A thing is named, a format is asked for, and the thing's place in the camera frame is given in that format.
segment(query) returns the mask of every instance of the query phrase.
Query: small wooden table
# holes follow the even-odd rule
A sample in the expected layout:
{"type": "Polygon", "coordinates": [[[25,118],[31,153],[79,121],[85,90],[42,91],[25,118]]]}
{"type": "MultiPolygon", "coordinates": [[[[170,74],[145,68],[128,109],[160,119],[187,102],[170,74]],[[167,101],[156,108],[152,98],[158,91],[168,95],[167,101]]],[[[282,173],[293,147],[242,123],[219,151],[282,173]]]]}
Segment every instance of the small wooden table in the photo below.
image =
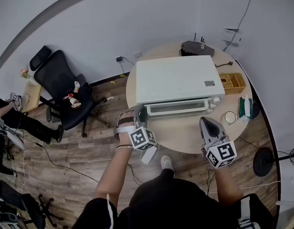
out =
{"type": "Polygon", "coordinates": [[[25,95],[28,95],[29,101],[26,108],[21,109],[22,113],[29,112],[39,106],[41,90],[42,90],[42,87],[39,84],[34,85],[30,82],[26,83],[23,97],[25,95]]]}
{"type": "MultiPolygon", "coordinates": [[[[177,57],[179,56],[181,44],[181,42],[178,42],[156,47],[143,55],[140,60],[177,57]]],[[[226,95],[221,103],[210,114],[148,120],[148,129],[155,133],[157,142],[162,146],[182,153],[201,154],[201,147],[204,144],[204,141],[200,134],[200,118],[202,116],[206,116],[221,122],[222,116],[227,111],[232,111],[236,114],[236,116],[238,116],[239,98],[245,95],[252,98],[249,80],[236,61],[219,49],[215,49],[215,54],[212,57],[212,60],[216,65],[233,61],[233,65],[218,67],[218,73],[241,73],[246,82],[246,88],[241,94],[226,95]]],[[[137,104],[136,67],[133,67],[128,77],[126,99],[129,108],[137,104]]],[[[232,125],[224,125],[224,128],[226,133],[229,135],[230,140],[234,141],[241,135],[247,124],[247,122],[237,119],[232,125]]]]}

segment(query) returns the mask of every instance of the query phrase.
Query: strap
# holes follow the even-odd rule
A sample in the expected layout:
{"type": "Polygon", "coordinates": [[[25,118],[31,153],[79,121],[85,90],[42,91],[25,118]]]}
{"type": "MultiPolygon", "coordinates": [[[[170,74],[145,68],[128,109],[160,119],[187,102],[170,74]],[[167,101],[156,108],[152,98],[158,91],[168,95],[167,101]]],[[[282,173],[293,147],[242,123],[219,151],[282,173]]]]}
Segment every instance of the strap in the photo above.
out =
{"type": "Polygon", "coordinates": [[[118,150],[118,149],[121,148],[121,147],[130,147],[130,148],[133,148],[132,145],[130,145],[130,144],[126,144],[126,145],[119,145],[119,146],[117,146],[117,147],[116,147],[116,150],[118,150]]]}
{"type": "Polygon", "coordinates": [[[115,134],[121,132],[132,132],[136,129],[134,125],[115,128],[115,134]]]}
{"type": "Polygon", "coordinates": [[[125,117],[125,118],[122,118],[118,121],[117,125],[121,125],[121,124],[124,124],[124,123],[129,123],[129,122],[134,122],[134,119],[133,117],[125,117]]]}
{"type": "Polygon", "coordinates": [[[250,197],[241,200],[241,218],[238,219],[239,228],[245,229],[251,226],[250,222],[250,197]]]}

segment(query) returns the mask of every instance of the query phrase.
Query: round wooden table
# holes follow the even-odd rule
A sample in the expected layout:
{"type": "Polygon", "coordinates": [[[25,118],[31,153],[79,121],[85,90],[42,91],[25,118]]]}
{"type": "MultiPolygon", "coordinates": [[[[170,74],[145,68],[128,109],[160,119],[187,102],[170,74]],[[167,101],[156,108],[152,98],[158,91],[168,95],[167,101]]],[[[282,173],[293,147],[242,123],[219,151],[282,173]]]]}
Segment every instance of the round wooden table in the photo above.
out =
{"type": "MultiPolygon", "coordinates": [[[[156,47],[144,54],[140,58],[140,61],[177,57],[179,56],[179,49],[181,48],[181,44],[181,42],[177,42],[156,47]]],[[[157,143],[159,143],[160,145],[182,153],[201,154],[201,147],[204,144],[204,141],[200,134],[200,118],[202,116],[206,116],[213,118],[218,122],[221,122],[222,116],[227,111],[232,111],[236,114],[236,116],[238,116],[239,98],[241,96],[244,97],[245,95],[248,95],[249,98],[252,98],[252,91],[249,80],[241,67],[236,63],[236,61],[234,61],[228,54],[226,54],[222,50],[216,48],[212,60],[216,65],[233,61],[233,65],[218,67],[218,73],[241,73],[246,82],[246,88],[241,94],[225,95],[220,104],[218,104],[218,106],[210,114],[172,117],[156,120],[149,119],[147,128],[155,133],[157,143]]],[[[126,99],[129,108],[137,104],[136,67],[133,67],[128,77],[126,86],[126,99]]],[[[247,122],[243,122],[237,119],[235,123],[231,125],[223,124],[223,126],[227,135],[229,135],[230,140],[234,141],[241,135],[247,124],[247,122]]]]}

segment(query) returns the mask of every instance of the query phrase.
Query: fan base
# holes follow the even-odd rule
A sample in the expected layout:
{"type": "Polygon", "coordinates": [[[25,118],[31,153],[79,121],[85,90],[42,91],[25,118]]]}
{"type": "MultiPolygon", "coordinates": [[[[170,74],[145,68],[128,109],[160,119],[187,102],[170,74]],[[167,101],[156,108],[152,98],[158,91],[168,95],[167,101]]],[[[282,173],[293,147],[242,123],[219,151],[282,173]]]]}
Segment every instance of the fan base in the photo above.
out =
{"type": "Polygon", "coordinates": [[[266,176],[273,165],[273,154],[270,148],[260,148],[253,160],[253,170],[258,177],[266,176]]]}

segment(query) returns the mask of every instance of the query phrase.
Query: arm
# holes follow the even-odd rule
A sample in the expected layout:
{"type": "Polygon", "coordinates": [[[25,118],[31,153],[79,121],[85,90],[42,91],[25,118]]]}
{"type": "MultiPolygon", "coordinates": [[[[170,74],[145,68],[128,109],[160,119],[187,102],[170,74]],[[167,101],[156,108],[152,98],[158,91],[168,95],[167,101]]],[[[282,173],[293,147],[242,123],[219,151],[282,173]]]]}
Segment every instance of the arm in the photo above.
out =
{"type": "MultiPolygon", "coordinates": [[[[122,114],[121,118],[133,116],[133,112],[126,112],[122,114]]],[[[134,123],[124,123],[120,126],[134,125],[134,123]]],[[[128,133],[119,134],[120,145],[130,145],[131,141],[128,133]]],[[[118,197],[123,188],[125,181],[126,169],[129,158],[133,151],[132,147],[122,147],[116,150],[113,159],[105,169],[99,184],[95,191],[95,198],[107,198],[107,194],[110,195],[109,200],[117,207],[118,197]]]]}
{"type": "Polygon", "coordinates": [[[20,102],[18,100],[10,102],[7,106],[0,108],[0,118],[7,114],[14,106],[19,107],[20,102]]]}
{"type": "Polygon", "coordinates": [[[243,197],[243,193],[232,177],[228,166],[215,169],[218,200],[222,205],[230,206],[243,197]]]}

